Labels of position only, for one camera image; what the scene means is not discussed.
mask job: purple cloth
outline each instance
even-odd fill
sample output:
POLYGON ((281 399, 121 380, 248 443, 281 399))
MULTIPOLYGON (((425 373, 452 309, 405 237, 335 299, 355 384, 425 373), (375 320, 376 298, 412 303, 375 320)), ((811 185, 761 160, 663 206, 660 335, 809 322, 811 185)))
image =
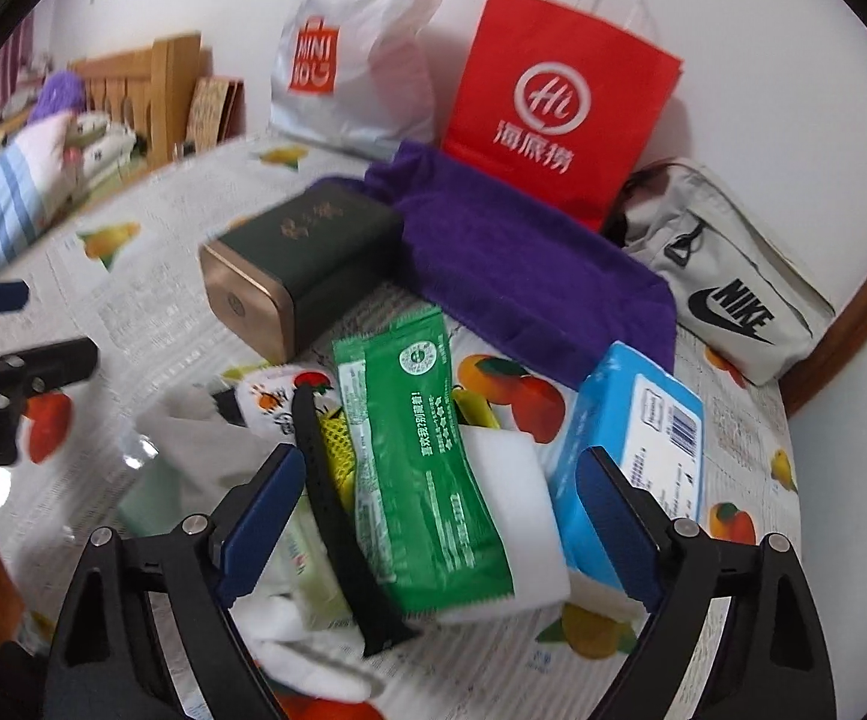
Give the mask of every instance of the purple cloth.
POLYGON ((29 124, 40 119, 49 119, 61 111, 83 113, 86 110, 86 89, 83 79, 73 71, 62 70, 54 73, 43 84, 37 104, 27 119, 29 124))
POLYGON ((398 281, 531 370, 577 389, 623 341, 672 372, 667 282, 566 214, 420 143, 344 183, 403 214, 398 281))

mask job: wooden headboard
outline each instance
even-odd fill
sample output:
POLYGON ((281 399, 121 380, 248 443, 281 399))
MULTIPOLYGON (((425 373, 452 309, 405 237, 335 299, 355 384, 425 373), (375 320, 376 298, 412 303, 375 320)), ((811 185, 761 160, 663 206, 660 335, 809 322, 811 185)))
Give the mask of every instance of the wooden headboard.
POLYGON ((187 114, 200 76, 200 33, 158 40, 145 49, 70 63, 86 84, 86 107, 105 110, 147 139, 151 170, 171 161, 187 138, 187 114))

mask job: green package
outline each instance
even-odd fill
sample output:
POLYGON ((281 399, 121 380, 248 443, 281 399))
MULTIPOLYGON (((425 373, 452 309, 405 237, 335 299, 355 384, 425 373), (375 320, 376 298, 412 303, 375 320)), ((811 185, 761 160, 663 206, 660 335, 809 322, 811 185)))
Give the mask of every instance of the green package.
POLYGON ((405 613, 513 593, 451 401, 446 325, 431 308, 334 345, 356 454, 356 537, 405 613))

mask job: blue package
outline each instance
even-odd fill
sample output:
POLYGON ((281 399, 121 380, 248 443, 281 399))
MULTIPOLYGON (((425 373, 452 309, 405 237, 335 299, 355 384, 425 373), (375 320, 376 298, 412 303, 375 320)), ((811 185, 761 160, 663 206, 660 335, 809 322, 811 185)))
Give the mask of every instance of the blue package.
POLYGON ((606 449, 630 483, 650 490, 671 519, 695 520, 703 490, 703 403, 655 362, 616 341, 580 386, 550 477, 571 603, 632 622, 646 609, 623 591, 576 491, 577 461, 592 446, 606 449))

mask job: yellow mesh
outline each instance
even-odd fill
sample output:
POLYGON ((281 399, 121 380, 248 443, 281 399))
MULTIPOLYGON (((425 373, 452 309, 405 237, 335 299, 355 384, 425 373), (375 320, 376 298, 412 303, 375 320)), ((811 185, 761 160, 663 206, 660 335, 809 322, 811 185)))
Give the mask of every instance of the yellow mesh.
POLYGON ((353 454, 353 442, 350 441, 350 431, 347 429, 347 418, 343 409, 320 415, 320 432, 326 445, 326 461, 329 463, 329 473, 334 479, 334 486, 340 493, 343 508, 352 514, 356 455, 353 454))

